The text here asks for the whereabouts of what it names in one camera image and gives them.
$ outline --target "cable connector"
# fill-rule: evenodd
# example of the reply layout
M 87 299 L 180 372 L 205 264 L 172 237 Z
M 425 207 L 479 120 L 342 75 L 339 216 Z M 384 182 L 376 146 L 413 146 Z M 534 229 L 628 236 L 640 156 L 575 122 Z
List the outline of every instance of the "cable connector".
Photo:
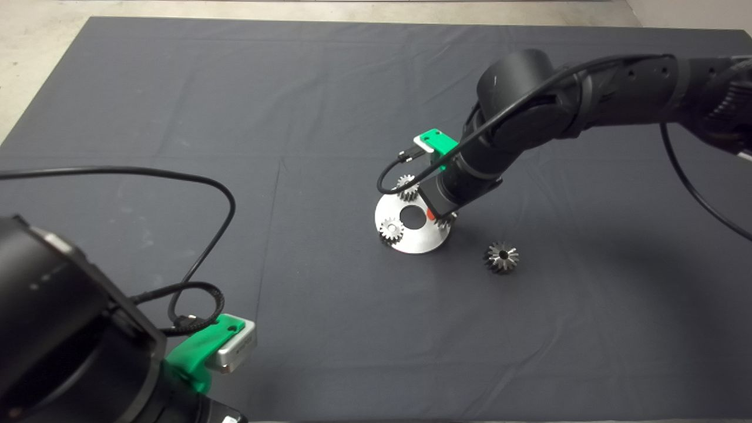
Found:
M 399 154 L 397 154 L 397 159 L 399 159 L 400 163 L 407 163 L 412 161 L 413 159 L 417 159 L 420 156 L 423 156 L 426 153 L 424 149 L 421 147 L 414 145 L 407 150 L 400 151 Z

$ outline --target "black cable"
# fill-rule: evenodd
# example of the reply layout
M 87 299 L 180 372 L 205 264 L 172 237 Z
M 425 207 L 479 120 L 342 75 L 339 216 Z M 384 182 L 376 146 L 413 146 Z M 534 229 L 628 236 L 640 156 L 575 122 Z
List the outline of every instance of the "black cable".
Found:
M 146 303 L 147 301 L 156 300 L 157 298 L 167 297 L 170 294 L 179 294 L 186 289 L 200 289 L 208 292 L 209 295 L 214 298 L 214 311 L 206 319 L 191 318 L 191 323 L 162 329 L 162 333 L 166 336 L 190 335 L 191 333 L 198 332 L 213 324 L 217 320 L 217 317 L 219 317 L 222 309 L 225 308 L 225 297 L 222 295 L 222 291 L 216 286 L 208 282 L 180 282 L 153 291 L 144 292 L 143 294 L 134 295 L 133 297 L 130 297 L 130 300 L 138 305 Z
M 696 199 L 697 202 L 700 203 L 700 205 L 708 211 L 708 213 L 710 213 L 714 218 L 718 219 L 719 222 L 726 225 L 726 227 L 736 232 L 737 234 L 745 237 L 748 241 L 752 241 L 752 233 L 747 232 L 739 225 L 729 220 L 726 216 L 723 216 L 721 213 L 719 213 L 719 211 L 713 208 L 713 206 L 710 205 L 710 203 L 708 203 L 708 201 L 705 200 L 705 198 L 703 198 L 699 192 L 697 192 L 697 189 L 694 187 L 694 185 L 692 185 L 692 182 L 690 182 L 690 179 L 687 177 L 687 175 L 684 173 L 684 170 L 679 165 L 679 160 L 677 160 L 676 158 L 674 148 L 671 146 L 669 129 L 666 126 L 665 122 L 662 122 L 660 124 L 660 136 L 661 138 L 663 138 L 663 145 L 666 147 L 666 153 L 669 155 L 669 160 L 671 161 L 671 165 L 674 166 L 676 175 L 681 180 L 681 183 L 684 184 L 684 187 L 687 189 L 687 191 L 692 194 L 692 197 Z
M 558 72 L 554 73 L 553 75 L 551 75 L 546 81 L 543 81 L 535 89 L 530 90 L 527 94 L 520 97 L 517 101 L 509 105 L 507 108 L 493 115 L 490 119 L 486 120 L 486 122 L 483 125 L 479 126 L 472 134 L 463 138 L 457 144 L 455 148 L 453 148 L 448 153 L 446 153 L 443 157 L 441 157 L 439 160 L 436 160 L 430 166 L 425 168 L 421 173 L 416 175 L 416 177 L 413 178 L 411 181 L 409 181 L 407 184 L 404 184 L 400 187 L 385 188 L 384 179 L 387 176 L 387 173 L 392 168 L 394 168 L 397 164 L 408 162 L 415 157 L 409 154 L 404 154 L 404 151 L 400 152 L 400 155 L 397 156 L 397 163 L 391 163 L 379 175 L 378 180 L 376 181 L 376 188 L 382 194 L 396 194 L 404 190 L 407 190 L 410 187 L 413 187 L 415 184 L 421 182 L 423 179 L 430 176 L 439 167 L 448 164 L 449 161 L 452 160 L 457 154 L 459 154 L 462 151 L 462 149 L 465 148 L 471 141 L 474 141 L 476 138 L 481 136 L 484 132 L 486 132 L 492 126 L 495 126 L 497 123 L 511 116 L 514 112 L 516 112 L 519 108 L 524 106 L 528 101 L 536 97 L 538 94 L 543 93 L 545 90 L 550 89 L 551 87 L 563 81 L 564 79 L 569 78 L 573 75 L 576 75 L 578 72 L 582 72 L 590 68 L 595 68 L 597 66 L 608 65 L 613 62 L 657 59 L 660 57 L 673 57 L 673 55 L 672 54 L 631 54 L 631 55 L 608 56 L 608 57 L 602 57 L 600 59 L 590 60 L 589 62 L 581 63 L 579 65 L 572 66 L 571 68 L 563 68 L 559 70 Z
M 222 222 L 219 230 L 211 238 L 211 241 L 209 241 L 204 251 L 199 254 L 199 256 L 196 258 L 196 261 L 194 261 L 193 265 L 190 267 L 190 269 L 188 269 L 188 272 L 186 272 L 185 276 L 180 281 L 181 284 L 187 283 L 193 277 L 193 274 L 196 273 L 196 270 L 199 268 L 199 266 L 201 266 L 201 263 L 204 262 L 204 259 L 209 255 L 209 253 L 211 253 L 211 250 L 214 248 L 220 238 L 222 238 L 222 235 L 230 225 L 232 218 L 235 216 L 235 197 L 226 186 L 221 184 L 219 181 L 215 181 L 214 179 L 207 178 L 205 176 L 193 175 L 190 173 L 173 172 L 169 170 L 137 166 L 81 166 L 58 169 L 28 169 L 4 171 L 0 172 L 0 181 L 9 179 L 49 178 L 54 176 L 73 175 L 143 175 L 151 176 L 154 178 L 174 179 L 177 181 L 195 182 L 197 184 L 208 185 L 210 187 L 217 188 L 222 192 L 222 194 L 225 195 L 227 202 L 229 203 L 227 216 Z M 176 291 L 175 295 L 173 295 L 170 299 L 170 303 L 167 309 L 167 315 L 173 322 L 178 319 L 178 316 L 175 313 L 175 306 L 179 297 L 180 291 Z

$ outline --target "gray table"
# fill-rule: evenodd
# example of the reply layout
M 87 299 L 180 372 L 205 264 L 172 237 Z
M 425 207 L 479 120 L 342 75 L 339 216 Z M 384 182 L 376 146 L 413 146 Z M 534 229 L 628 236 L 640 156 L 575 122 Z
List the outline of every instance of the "gray table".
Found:
M 752 417 L 752 245 L 684 191 L 656 127 L 524 154 L 433 254 L 379 243 L 378 172 L 425 129 L 458 137 L 481 72 L 527 47 L 557 65 L 752 53 L 729 31 L 94 18 L 0 166 L 227 183 L 238 216 L 196 278 L 257 320 L 253 360 L 213 391 L 252 418 Z M 699 189 L 752 227 L 752 166 L 673 132 Z M 2 214 L 67 235 L 129 294 L 177 281 L 225 207 L 138 177 L 0 185 Z M 514 274 L 482 266 L 494 239 L 522 251 Z M 165 324 L 164 307 L 144 310 Z

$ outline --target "circular metal plate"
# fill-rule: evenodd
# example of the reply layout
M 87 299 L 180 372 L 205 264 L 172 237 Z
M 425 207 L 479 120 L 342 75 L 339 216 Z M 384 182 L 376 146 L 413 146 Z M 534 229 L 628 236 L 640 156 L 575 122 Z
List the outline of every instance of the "circular metal plate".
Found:
M 376 205 L 374 220 L 376 223 L 376 230 L 378 231 L 379 225 L 386 219 L 399 219 L 399 214 L 402 209 L 411 205 L 420 207 L 424 214 L 428 211 L 426 202 L 424 202 L 420 196 L 417 196 L 412 201 L 404 201 L 403 199 L 400 199 L 397 194 L 382 196 Z M 424 224 L 423 227 L 420 229 L 410 229 L 406 227 L 402 238 L 399 241 L 390 244 L 390 246 L 397 251 L 407 254 L 427 253 L 441 246 L 449 236 L 449 231 L 451 229 L 451 225 L 440 228 L 439 225 L 434 223 L 434 221 L 431 221 L 426 217 L 426 224 Z

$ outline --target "metal gear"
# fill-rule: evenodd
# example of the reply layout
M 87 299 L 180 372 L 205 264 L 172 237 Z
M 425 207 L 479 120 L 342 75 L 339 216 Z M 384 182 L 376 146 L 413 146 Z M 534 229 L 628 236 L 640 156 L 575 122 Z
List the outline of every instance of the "metal gear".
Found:
M 405 233 L 405 225 L 399 219 L 386 219 L 378 226 L 378 233 L 381 235 L 381 240 L 387 244 L 394 244 L 402 239 L 402 235 Z
M 407 184 L 413 179 L 415 179 L 413 175 L 400 176 L 399 179 L 397 179 L 397 188 Z M 412 187 L 409 187 L 407 190 L 397 193 L 397 195 L 400 199 L 402 199 L 402 201 L 413 201 L 415 197 L 418 196 L 418 184 L 415 184 Z
M 486 266 L 494 273 L 507 273 L 517 267 L 520 262 L 520 253 L 514 247 L 508 247 L 504 243 L 494 242 L 488 247 L 484 255 Z
M 454 221 L 457 219 L 457 213 L 452 211 L 448 216 L 436 219 L 433 223 L 434 225 L 438 226 L 439 229 L 447 229 L 448 227 L 451 227 Z

